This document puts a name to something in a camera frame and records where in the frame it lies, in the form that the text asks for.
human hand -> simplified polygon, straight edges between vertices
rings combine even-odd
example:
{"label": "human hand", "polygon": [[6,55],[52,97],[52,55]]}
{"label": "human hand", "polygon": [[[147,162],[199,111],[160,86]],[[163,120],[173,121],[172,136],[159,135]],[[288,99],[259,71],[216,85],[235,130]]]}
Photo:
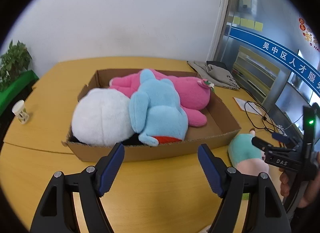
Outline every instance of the human hand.
{"label": "human hand", "polygon": [[[320,152],[317,154],[317,161],[320,164]],[[280,181],[281,181],[280,194],[284,197],[287,197],[290,192],[290,187],[288,185],[289,177],[284,172],[284,169],[279,169],[279,170],[283,172],[280,175]],[[310,203],[312,203],[316,199],[316,196],[319,190],[320,190],[320,170],[318,171],[315,179],[309,182],[307,189],[303,194],[301,201],[298,204],[298,208],[305,208]]]}

blue banner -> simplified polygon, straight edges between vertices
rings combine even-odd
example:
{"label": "blue banner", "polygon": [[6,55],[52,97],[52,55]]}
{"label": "blue banner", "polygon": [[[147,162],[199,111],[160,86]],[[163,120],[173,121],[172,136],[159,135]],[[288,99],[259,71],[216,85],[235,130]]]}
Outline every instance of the blue banner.
{"label": "blue banner", "polygon": [[320,97],[320,73],[293,51],[259,34],[233,26],[231,27],[230,37],[276,59],[298,75]]}

blue gripper pad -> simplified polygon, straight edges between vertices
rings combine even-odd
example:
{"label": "blue gripper pad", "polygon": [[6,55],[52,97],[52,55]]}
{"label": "blue gripper pad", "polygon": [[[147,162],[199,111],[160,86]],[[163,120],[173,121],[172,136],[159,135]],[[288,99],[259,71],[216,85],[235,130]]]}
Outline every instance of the blue gripper pad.
{"label": "blue gripper pad", "polygon": [[114,149],[112,149],[112,151],[109,153],[109,155],[105,157],[108,158],[107,164],[104,170],[102,170],[100,173],[100,183],[97,183],[99,185],[97,191],[100,197],[102,197],[106,192],[110,190],[112,183],[116,178],[116,175],[124,159],[124,146],[121,143],[117,143],[114,146]]}
{"label": "blue gripper pad", "polygon": [[219,197],[222,197],[224,194],[222,185],[226,180],[226,165],[220,158],[217,158],[212,154],[206,144],[199,146],[198,159],[204,174],[207,177],[211,190],[218,194]]}

yellow table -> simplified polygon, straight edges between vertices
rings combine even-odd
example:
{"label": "yellow table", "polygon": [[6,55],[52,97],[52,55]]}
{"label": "yellow table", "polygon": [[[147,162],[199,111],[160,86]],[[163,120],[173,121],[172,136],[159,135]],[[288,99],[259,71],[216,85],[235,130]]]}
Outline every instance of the yellow table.
{"label": "yellow table", "polygon": [[[67,134],[80,89],[95,70],[105,68],[193,71],[185,61],[113,57],[62,62],[44,75],[26,100],[26,108],[32,114],[29,122],[25,125],[17,120],[12,122],[0,155],[1,186],[28,229],[55,171],[77,173],[94,165],[78,160],[61,141]],[[247,133],[252,124],[232,97],[252,98],[243,90],[216,87],[215,91],[243,128],[241,132]],[[249,116],[257,126],[262,125],[258,115]],[[266,131],[259,131],[257,135],[276,143]],[[226,146],[214,149],[213,153],[230,165]],[[271,167],[270,175],[279,189],[280,173]],[[196,233],[213,221],[220,205],[220,199],[210,190],[196,154],[123,163],[110,192],[101,201],[115,232],[133,233]],[[75,205],[80,229],[87,232],[76,194]],[[235,232],[241,232],[246,205],[243,201]]]}

black cable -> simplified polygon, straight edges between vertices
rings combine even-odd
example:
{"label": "black cable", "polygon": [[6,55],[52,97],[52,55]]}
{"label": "black cable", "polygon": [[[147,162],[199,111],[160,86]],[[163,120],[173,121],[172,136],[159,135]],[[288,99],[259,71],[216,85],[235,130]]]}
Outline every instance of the black cable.
{"label": "black cable", "polygon": [[[253,104],[255,104],[255,105],[258,105],[258,106],[265,112],[265,114],[264,114],[264,115],[260,114],[257,110],[255,110],[255,109],[252,107],[252,105],[251,105],[250,103],[253,103]],[[246,105],[246,104],[248,104],[249,106],[251,106],[252,109],[254,109],[255,112],[257,112],[257,114],[261,116],[261,121],[262,121],[264,127],[257,127],[257,126],[254,125],[254,123],[252,122],[252,120],[250,119],[250,117],[249,117],[249,115],[248,115],[247,109],[245,108],[245,105]],[[270,116],[269,116],[269,114],[268,114],[268,112],[267,112],[267,110],[266,110],[266,108],[265,108],[264,106],[262,106],[261,104],[256,103],[256,102],[246,101],[245,104],[244,104],[244,110],[245,110],[245,113],[247,114],[247,117],[248,117],[249,121],[252,123],[252,125],[253,125],[254,128],[256,128],[256,129],[263,129],[263,130],[265,130],[265,131],[268,131],[270,134],[276,133],[276,127],[275,127],[272,119],[270,118]],[[272,125],[272,126],[273,126],[273,129],[268,128],[268,127],[266,126],[266,124],[264,123],[264,121],[266,121],[268,124]]]}

